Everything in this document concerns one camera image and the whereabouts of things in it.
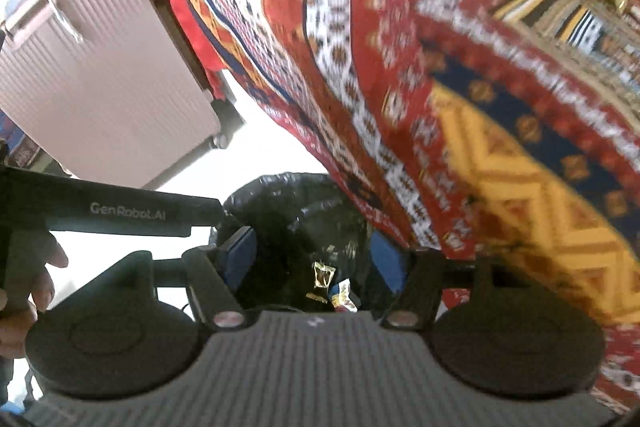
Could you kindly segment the person left hand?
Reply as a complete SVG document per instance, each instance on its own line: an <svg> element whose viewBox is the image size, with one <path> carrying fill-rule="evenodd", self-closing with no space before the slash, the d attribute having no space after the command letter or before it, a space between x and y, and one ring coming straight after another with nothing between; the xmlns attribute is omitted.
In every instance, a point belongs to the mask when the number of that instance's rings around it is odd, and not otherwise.
<svg viewBox="0 0 640 427"><path fill-rule="evenodd" d="M68 258L47 230L11 231L6 243L6 267L1 284L1 356L25 355L29 329L55 296L48 265L64 269Z"/></svg>

